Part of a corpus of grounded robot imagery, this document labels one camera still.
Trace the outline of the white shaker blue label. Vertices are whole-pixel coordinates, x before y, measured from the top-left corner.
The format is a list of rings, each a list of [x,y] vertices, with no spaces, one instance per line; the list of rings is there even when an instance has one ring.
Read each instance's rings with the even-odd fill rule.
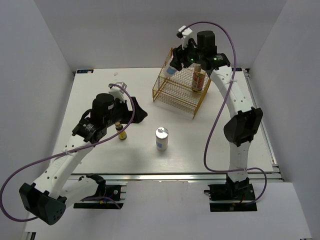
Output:
[[[170,65],[172,60],[173,60],[173,56],[170,57],[170,59],[167,61],[166,65],[163,69],[163,75],[166,78],[171,78],[177,72],[177,70]]]
[[[168,148],[169,131],[165,127],[159,127],[155,131],[155,143],[159,151],[165,151]]]

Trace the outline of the tall black-capped sauce bottle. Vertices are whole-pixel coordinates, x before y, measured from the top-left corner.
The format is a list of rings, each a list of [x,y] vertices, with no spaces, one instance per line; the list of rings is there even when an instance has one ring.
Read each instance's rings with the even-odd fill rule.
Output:
[[[203,89],[205,75],[202,74],[201,71],[202,68],[200,65],[194,67],[191,89],[195,93],[199,93]]]

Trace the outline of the small yellow-label bottle front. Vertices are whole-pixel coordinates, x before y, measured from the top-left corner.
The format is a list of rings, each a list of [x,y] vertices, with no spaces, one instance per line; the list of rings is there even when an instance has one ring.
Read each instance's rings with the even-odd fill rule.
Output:
[[[127,133],[124,130],[124,126],[120,122],[115,123],[115,129],[119,133],[118,138],[120,140],[125,140],[127,138]]]

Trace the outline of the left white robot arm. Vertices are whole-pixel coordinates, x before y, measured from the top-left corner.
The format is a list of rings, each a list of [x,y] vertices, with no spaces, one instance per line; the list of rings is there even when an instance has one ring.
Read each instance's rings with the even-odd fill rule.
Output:
[[[83,199],[99,200],[107,196],[106,181],[98,174],[89,173],[72,186],[65,183],[75,168],[107,134],[115,123],[138,124],[147,117],[136,98],[131,97],[133,109],[129,110],[126,100],[109,93],[99,93],[92,107],[85,111],[65,146],[63,156],[57,157],[32,184],[24,183],[19,194],[24,208],[53,225],[65,210]]]

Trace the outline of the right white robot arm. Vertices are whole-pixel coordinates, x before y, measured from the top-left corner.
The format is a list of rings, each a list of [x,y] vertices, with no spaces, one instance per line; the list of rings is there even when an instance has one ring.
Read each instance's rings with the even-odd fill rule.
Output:
[[[251,142],[260,126],[263,112],[247,100],[234,79],[234,68],[224,53],[217,52],[215,34],[211,30],[200,31],[197,39],[191,37],[192,30],[182,27],[177,36],[182,44],[172,50],[163,74],[172,77],[183,68],[197,64],[216,85],[224,98],[230,120],[223,127],[223,132],[230,146],[229,169],[225,188],[226,195],[236,200],[244,193],[242,184],[249,182],[248,155]]]

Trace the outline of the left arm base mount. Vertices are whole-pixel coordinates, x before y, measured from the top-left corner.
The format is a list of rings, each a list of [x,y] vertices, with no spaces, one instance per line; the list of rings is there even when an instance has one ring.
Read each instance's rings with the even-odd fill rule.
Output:
[[[97,190],[94,195],[75,203],[74,209],[120,210],[123,207],[126,199],[126,185],[106,183],[102,176],[93,173],[81,176],[78,180],[81,181],[85,177],[98,184]]]

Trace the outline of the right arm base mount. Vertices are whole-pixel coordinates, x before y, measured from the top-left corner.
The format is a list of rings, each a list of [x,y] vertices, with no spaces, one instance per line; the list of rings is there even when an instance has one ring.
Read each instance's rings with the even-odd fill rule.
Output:
[[[203,191],[209,197],[212,213],[256,212],[258,210],[253,185],[247,177],[243,181],[233,182],[229,176],[224,184],[210,184]]]

